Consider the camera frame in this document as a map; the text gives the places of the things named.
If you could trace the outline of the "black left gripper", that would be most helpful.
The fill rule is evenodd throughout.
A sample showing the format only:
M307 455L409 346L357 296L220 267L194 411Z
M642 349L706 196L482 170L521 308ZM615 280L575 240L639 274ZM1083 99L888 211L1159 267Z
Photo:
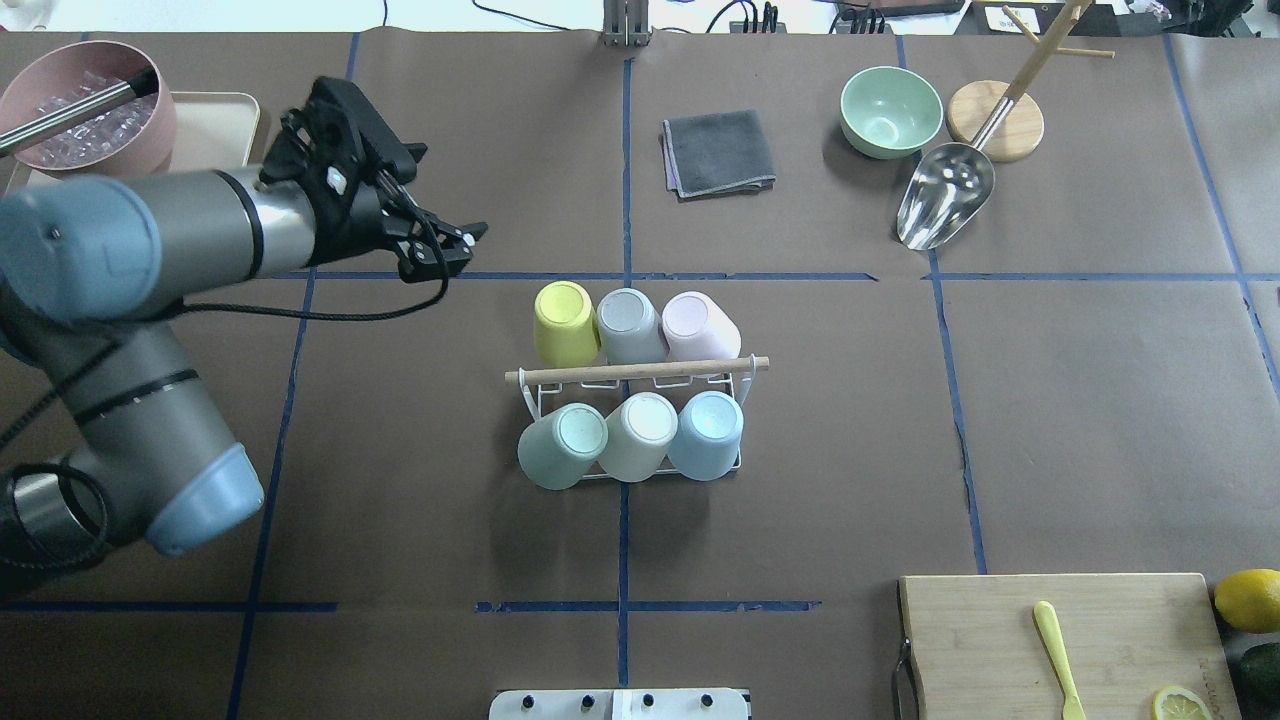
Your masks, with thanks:
M412 182L424 152L422 143L398 138L357 85L320 76L303 106L282 117L260 183L301 188L315 219L311 260L394 249L404 283L443 281L465 270L489 224L452 224L379 184L381 173L396 186ZM440 245L443 261L428 237Z

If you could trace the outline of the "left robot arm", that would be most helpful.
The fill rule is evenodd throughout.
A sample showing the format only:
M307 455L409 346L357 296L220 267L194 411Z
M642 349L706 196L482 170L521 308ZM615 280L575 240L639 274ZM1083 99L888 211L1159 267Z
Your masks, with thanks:
M50 391L9 445L61 402L78 447L3 473L3 598L145 541L188 553L253 516L265 491L170 323L196 313L316 322L319 313L192 304L192 293L394 255L431 301L488 225L454 225L410 193L406 143L357 85L319 77L262 163L116 179L82 176L3 199L3 346Z

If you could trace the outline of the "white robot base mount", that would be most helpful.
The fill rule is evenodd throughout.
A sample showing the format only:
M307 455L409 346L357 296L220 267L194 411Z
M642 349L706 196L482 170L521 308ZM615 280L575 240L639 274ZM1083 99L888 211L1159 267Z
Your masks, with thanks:
M502 691L489 719L751 719L748 691L728 687Z

